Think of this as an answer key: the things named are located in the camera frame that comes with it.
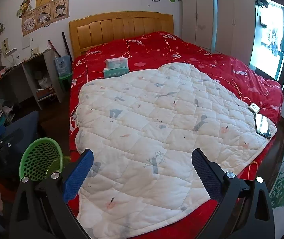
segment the wooden headboard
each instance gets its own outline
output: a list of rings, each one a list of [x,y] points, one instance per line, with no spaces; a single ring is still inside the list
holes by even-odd
[[[116,39],[137,37],[155,31],[174,34],[173,15],[157,12],[113,12],[69,22],[74,57],[92,47]]]

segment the white cabinet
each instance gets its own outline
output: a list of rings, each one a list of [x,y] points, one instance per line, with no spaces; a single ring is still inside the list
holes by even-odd
[[[182,39],[215,50],[217,0],[183,0]]]
[[[256,27],[255,0],[218,0],[215,50],[249,66]]]

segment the silver screw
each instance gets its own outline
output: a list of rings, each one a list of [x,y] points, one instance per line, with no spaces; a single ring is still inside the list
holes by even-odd
[[[58,172],[54,172],[54,173],[51,174],[52,179],[57,179],[57,178],[59,178],[59,176],[60,176],[60,174]]]
[[[233,172],[227,172],[226,176],[229,177],[230,179],[233,179],[235,177],[235,174]]]
[[[22,181],[23,183],[28,182],[28,180],[29,180],[29,177],[27,177],[27,176],[24,176],[24,177],[21,179],[21,181]]]
[[[263,182],[264,182],[263,178],[260,177],[260,176],[257,176],[257,177],[256,177],[256,180],[257,180],[259,183],[263,183]]]

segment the red blanket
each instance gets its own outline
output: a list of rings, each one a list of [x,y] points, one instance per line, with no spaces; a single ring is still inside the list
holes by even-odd
[[[75,147],[78,128],[75,123],[75,110],[79,103],[81,87],[88,81],[103,78],[105,60],[115,57],[128,58],[130,71],[157,69],[171,62],[183,62],[194,65],[208,74],[239,99],[248,105],[255,103],[261,107],[260,113],[274,123],[280,119],[283,94],[276,81],[267,80],[255,74],[241,61],[221,54],[211,54],[193,44],[183,42],[166,32],[155,32],[136,38],[115,40],[92,48],[86,55],[78,57],[73,63],[73,80],[70,99],[70,150],[71,160],[80,156]],[[242,179],[253,180],[258,166],[271,147],[273,140],[261,154],[239,175]],[[216,201],[209,200],[182,220],[137,238],[193,239],[202,229],[216,207]],[[69,202],[75,215],[78,214],[79,199]]]

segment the tissue box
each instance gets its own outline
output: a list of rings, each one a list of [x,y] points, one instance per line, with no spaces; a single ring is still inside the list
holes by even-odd
[[[116,69],[122,67],[128,67],[128,59],[125,57],[117,57],[105,60],[107,69]]]
[[[129,71],[130,70],[128,67],[121,67],[121,68],[116,68],[116,69],[104,68],[103,74],[104,74],[104,78],[109,78],[109,77],[115,77],[115,76],[122,76],[128,73]]]

